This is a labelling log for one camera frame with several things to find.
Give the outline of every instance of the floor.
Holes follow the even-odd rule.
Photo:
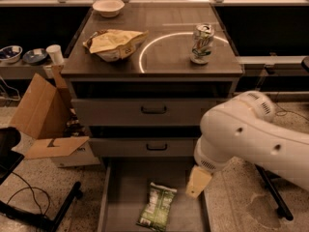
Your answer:
[[[309,102],[281,102],[274,124],[295,131],[309,133]],[[6,127],[17,104],[0,102],[0,127]],[[22,134],[15,148],[25,153],[33,139]],[[51,206],[47,212],[53,218],[74,182],[82,184],[83,197],[73,201],[58,232],[97,231],[104,172],[99,165],[58,168],[50,159],[24,160],[15,170],[32,187],[48,192]],[[211,232],[306,232],[309,227],[309,192],[284,180],[277,182],[279,192],[294,215],[288,221],[276,214],[277,205],[265,188],[261,176],[252,163],[233,158],[222,171],[216,173],[208,186],[207,201]],[[7,202],[26,185],[11,175],[0,186],[0,199]],[[35,189],[42,210],[47,208],[45,195]],[[29,189],[19,192],[10,204],[33,213],[39,213]],[[0,216],[0,232],[32,232],[34,227]]]
[[[15,110],[16,102],[7,104],[0,101],[1,128],[10,123]],[[23,154],[33,142],[33,138],[22,134],[22,140],[15,147],[15,150]],[[14,172],[25,179],[32,187],[43,189],[49,194],[51,202],[46,213],[49,218],[55,217],[72,185],[77,181],[81,182],[83,197],[79,200],[74,199],[57,231],[97,231],[104,182],[104,172],[100,165],[58,168],[50,159],[28,159],[23,160]],[[1,201],[7,202],[17,191],[26,187],[23,181],[11,174],[0,186]],[[34,192],[38,203],[42,207],[42,212],[44,212],[48,205],[48,199],[40,190],[34,189]],[[29,189],[25,189],[14,196],[10,204],[31,213],[40,213],[40,209],[34,202]],[[35,227],[20,224],[3,216],[0,216],[0,224],[0,232],[39,231]]]

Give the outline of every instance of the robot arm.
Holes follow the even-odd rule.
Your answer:
[[[273,125],[274,113],[270,99],[256,91],[212,108],[201,120],[197,164],[214,173],[239,157],[309,190],[309,135]]]

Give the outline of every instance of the green chip bag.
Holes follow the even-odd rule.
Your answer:
[[[145,206],[136,224],[152,229],[166,231],[168,214],[177,190],[151,183],[149,203]]]

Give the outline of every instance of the paper cup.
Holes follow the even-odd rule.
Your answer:
[[[62,65],[64,63],[64,57],[62,56],[61,46],[58,44],[50,45],[46,49],[54,65]]]

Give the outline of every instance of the silver can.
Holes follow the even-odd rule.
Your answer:
[[[214,30],[210,24],[198,24],[193,32],[194,45],[190,59],[196,64],[207,64],[210,60]]]

